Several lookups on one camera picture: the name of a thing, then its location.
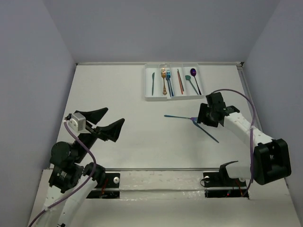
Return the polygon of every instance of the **gold fork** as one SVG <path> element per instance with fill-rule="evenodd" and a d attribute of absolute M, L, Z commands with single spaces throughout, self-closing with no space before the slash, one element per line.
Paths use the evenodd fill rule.
<path fill-rule="evenodd" d="M 163 95 L 167 95 L 167 91 L 165 87 L 165 78 L 166 78 L 165 68 L 161 69 L 161 77 L 163 78 Z"/>

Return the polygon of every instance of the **white backdrop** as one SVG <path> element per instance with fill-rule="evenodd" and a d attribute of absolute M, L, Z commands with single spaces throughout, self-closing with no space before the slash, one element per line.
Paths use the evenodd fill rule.
<path fill-rule="evenodd" d="M 76 62 L 245 61 L 279 0 L 44 0 Z"/>

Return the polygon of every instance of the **spoon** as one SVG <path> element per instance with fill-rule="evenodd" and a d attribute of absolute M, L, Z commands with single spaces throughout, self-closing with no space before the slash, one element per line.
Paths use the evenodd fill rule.
<path fill-rule="evenodd" d="M 192 68 L 190 70 L 190 74 L 195 78 L 195 81 L 196 81 L 196 84 L 197 84 L 197 87 L 198 87 L 198 91 L 199 91 L 199 95 L 201 95 L 201 91 L 200 91 L 200 88 L 199 88 L 199 85 L 198 85 L 198 82 L 197 82 L 197 79 L 196 79 L 197 71 L 194 68 Z"/>
<path fill-rule="evenodd" d="M 195 92 L 197 93 L 197 95 L 199 95 L 198 92 L 197 92 L 197 90 L 196 90 L 196 88 L 195 88 L 195 86 L 193 85 L 193 83 L 190 80 L 191 79 L 190 75 L 186 75 L 185 79 L 190 82 L 191 86 L 193 87 L 193 89 L 195 90 Z"/>
<path fill-rule="evenodd" d="M 166 78 L 165 69 L 161 69 L 161 77 L 163 78 L 163 95 L 167 95 L 167 91 L 165 88 L 165 78 Z"/>

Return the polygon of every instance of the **teal spoon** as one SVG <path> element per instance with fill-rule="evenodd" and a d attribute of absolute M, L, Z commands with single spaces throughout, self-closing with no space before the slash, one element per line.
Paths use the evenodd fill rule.
<path fill-rule="evenodd" d="M 195 88 L 195 86 L 193 85 L 193 83 L 192 83 L 191 80 L 190 80 L 190 79 L 191 79 L 191 76 L 190 76 L 190 75 L 186 75 L 186 76 L 185 76 L 185 79 L 188 80 L 188 81 L 190 82 L 191 86 L 193 87 L 193 89 L 195 90 L 195 92 L 197 93 L 197 95 L 199 95 L 198 92 L 197 92 L 197 90 L 196 90 L 196 88 Z"/>

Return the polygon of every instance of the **purple spoon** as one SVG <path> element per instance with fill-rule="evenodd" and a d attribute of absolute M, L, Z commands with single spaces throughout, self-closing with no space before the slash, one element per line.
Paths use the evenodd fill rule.
<path fill-rule="evenodd" d="M 197 82 L 197 79 L 196 79 L 197 71 L 194 68 L 192 68 L 190 70 L 190 74 L 195 78 L 195 81 L 196 81 L 196 84 L 197 84 L 197 87 L 198 87 L 198 91 L 199 91 L 199 95 L 201 95 L 201 91 L 200 91 L 200 88 L 199 88 L 199 85 L 198 85 L 198 82 Z"/>

